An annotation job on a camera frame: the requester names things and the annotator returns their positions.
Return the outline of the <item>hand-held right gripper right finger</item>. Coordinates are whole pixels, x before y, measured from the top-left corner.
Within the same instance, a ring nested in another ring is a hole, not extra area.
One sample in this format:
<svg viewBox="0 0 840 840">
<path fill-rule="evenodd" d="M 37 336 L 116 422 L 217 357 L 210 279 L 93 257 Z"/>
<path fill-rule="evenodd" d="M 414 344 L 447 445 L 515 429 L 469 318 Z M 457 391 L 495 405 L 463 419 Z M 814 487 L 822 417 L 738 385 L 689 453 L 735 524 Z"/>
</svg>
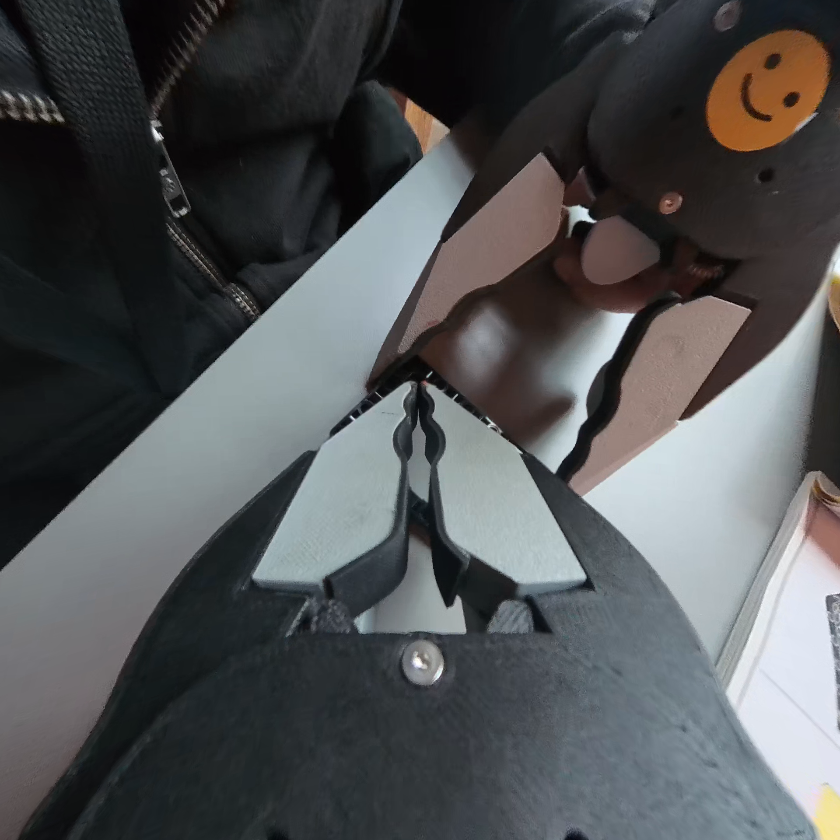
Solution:
<svg viewBox="0 0 840 840">
<path fill-rule="evenodd" d="M 518 448 L 435 385 L 418 396 L 444 603 L 458 598 L 490 618 L 503 602 L 582 586 L 586 573 Z"/>
</svg>

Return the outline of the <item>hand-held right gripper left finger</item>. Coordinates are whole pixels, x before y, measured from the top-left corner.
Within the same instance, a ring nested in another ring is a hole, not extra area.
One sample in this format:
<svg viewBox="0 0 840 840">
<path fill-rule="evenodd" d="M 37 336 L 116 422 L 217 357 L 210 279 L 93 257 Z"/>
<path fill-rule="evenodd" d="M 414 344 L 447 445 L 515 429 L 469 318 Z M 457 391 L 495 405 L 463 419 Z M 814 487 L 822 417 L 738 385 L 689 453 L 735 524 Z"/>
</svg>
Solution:
<svg viewBox="0 0 840 840">
<path fill-rule="evenodd" d="M 254 569 L 258 587 L 322 595 L 354 618 L 394 592 L 416 420 L 417 383 L 406 382 L 319 448 Z"/>
</svg>

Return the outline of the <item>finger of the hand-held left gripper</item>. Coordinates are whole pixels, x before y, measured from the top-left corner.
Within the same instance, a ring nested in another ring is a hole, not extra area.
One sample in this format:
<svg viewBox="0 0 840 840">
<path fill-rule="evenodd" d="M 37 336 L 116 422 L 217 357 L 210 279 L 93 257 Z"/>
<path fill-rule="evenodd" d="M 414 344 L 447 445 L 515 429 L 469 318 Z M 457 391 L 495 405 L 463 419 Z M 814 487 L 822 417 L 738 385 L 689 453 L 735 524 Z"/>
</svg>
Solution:
<svg viewBox="0 0 840 840">
<path fill-rule="evenodd" d="M 558 476 L 580 496 L 679 423 L 752 311 L 719 297 L 666 297 L 630 321 L 593 383 Z"/>
<path fill-rule="evenodd" d="M 453 234 L 442 238 L 390 327 L 366 379 L 374 390 L 474 297 L 540 257 L 564 221 L 565 184 L 537 153 Z"/>
</svg>

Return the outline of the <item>black rectangular lego frame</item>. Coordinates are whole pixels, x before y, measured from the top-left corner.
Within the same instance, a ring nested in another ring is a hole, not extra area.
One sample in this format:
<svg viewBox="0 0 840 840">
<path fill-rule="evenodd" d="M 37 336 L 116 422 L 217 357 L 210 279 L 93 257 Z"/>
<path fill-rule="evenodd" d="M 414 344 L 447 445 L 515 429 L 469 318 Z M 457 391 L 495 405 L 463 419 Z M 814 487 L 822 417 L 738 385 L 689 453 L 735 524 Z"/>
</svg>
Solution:
<svg viewBox="0 0 840 840">
<path fill-rule="evenodd" d="M 329 431 L 329 437 L 333 437 L 354 421 L 359 419 L 362 415 L 367 413 L 377 403 L 383 401 L 387 396 L 393 393 L 397 388 L 405 383 L 428 383 L 437 387 L 439 391 L 444 393 L 456 404 L 463 407 L 469 414 L 479 419 L 489 429 L 502 436 L 509 443 L 514 445 L 517 451 L 522 452 L 522 448 L 516 444 L 513 439 L 505 433 L 501 427 L 494 422 L 488 415 L 484 414 L 474 403 L 472 403 L 462 392 L 454 388 L 446 379 L 440 375 L 433 367 L 424 364 L 423 362 L 411 362 L 400 366 L 395 372 L 383 376 L 342 419 L 336 423 Z"/>
</svg>

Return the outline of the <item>person's left forearm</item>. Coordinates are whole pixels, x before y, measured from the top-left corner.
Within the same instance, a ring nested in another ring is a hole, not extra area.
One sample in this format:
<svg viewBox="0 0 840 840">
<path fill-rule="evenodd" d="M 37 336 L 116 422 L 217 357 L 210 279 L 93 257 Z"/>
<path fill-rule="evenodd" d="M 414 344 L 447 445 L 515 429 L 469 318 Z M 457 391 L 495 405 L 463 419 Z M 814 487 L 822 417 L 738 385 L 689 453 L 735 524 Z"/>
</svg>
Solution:
<svg viewBox="0 0 840 840">
<path fill-rule="evenodd" d="M 500 129 L 610 37 L 638 36 L 658 5 L 401 2 L 377 76 L 448 128 L 480 111 Z"/>
</svg>

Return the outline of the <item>lego instruction booklet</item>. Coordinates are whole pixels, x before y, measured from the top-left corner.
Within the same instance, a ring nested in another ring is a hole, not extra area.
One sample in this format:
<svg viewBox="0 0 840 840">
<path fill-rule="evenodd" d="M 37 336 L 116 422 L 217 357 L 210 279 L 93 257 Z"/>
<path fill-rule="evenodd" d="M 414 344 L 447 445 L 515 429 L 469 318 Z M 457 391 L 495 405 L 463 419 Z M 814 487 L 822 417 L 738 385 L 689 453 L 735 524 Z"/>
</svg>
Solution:
<svg viewBox="0 0 840 840">
<path fill-rule="evenodd" d="M 839 490 L 807 474 L 717 662 L 765 763 L 811 820 L 839 837 Z"/>
</svg>

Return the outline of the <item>person's left hand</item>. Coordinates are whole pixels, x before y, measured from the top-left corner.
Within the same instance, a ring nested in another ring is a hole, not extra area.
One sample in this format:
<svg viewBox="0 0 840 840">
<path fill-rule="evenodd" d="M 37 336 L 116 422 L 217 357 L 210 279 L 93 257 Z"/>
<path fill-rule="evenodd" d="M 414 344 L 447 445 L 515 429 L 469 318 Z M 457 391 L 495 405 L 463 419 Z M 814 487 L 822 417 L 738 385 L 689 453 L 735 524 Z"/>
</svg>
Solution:
<svg viewBox="0 0 840 840">
<path fill-rule="evenodd" d="M 646 308 L 669 288 L 670 275 L 658 266 L 612 285 L 598 285 L 586 279 L 576 240 L 569 240 L 553 260 L 553 270 L 571 297 L 587 308 L 614 313 L 636 313 Z"/>
</svg>

